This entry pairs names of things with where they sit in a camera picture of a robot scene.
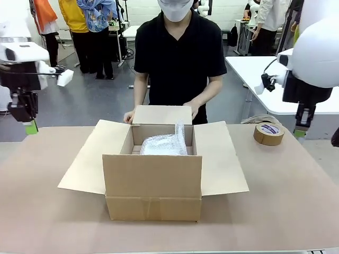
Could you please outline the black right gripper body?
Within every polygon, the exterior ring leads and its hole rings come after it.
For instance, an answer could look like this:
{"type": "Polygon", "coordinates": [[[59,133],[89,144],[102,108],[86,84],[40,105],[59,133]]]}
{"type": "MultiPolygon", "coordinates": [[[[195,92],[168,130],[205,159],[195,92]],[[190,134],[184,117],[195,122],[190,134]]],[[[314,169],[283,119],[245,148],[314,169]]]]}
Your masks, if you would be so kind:
{"type": "Polygon", "coordinates": [[[289,103],[317,104],[329,99],[332,88],[310,85],[287,72],[282,100],[289,103]]]}

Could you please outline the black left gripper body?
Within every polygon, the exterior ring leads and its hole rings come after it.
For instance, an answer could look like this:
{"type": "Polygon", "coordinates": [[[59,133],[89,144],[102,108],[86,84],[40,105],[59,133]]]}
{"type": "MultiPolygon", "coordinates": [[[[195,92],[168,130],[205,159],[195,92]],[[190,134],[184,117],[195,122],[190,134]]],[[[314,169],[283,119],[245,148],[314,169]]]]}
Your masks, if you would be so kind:
{"type": "Polygon", "coordinates": [[[40,90],[39,77],[35,62],[14,63],[1,67],[1,85],[11,91],[24,89],[40,90]]]}

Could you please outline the person's left hand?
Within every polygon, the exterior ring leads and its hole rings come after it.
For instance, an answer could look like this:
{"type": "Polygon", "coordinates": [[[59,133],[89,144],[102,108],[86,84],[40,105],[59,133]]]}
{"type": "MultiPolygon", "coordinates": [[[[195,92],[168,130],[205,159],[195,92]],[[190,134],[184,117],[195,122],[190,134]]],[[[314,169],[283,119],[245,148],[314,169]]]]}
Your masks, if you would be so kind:
{"type": "Polygon", "coordinates": [[[183,106],[187,106],[191,108],[192,120],[195,119],[201,105],[202,105],[202,102],[196,98],[183,104],[183,106]]]}

